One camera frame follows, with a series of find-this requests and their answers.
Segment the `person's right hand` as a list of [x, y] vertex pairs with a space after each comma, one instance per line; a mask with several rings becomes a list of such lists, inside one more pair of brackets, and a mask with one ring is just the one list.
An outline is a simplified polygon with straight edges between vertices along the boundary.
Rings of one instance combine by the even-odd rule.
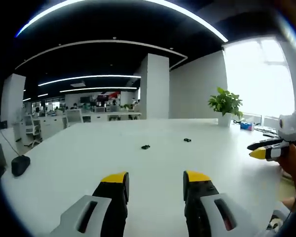
[[278, 160], [282, 169], [296, 179], [296, 146], [290, 144], [288, 153], [280, 156]]

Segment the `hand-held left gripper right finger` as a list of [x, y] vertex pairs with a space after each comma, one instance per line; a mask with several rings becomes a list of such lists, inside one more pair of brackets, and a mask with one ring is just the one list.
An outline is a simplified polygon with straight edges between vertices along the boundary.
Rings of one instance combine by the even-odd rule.
[[211, 178], [184, 171], [185, 218], [190, 237], [250, 237], [250, 214], [225, 193], [219, 193]]

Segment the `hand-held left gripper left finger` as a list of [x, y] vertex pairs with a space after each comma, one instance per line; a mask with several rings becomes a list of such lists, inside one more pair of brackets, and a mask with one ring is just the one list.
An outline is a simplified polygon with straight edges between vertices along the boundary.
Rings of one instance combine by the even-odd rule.
[[84, 195], [60, 217], [50, 237], [122, 237], [128, 216], [129, 173], [103, 178], [94, 193]]

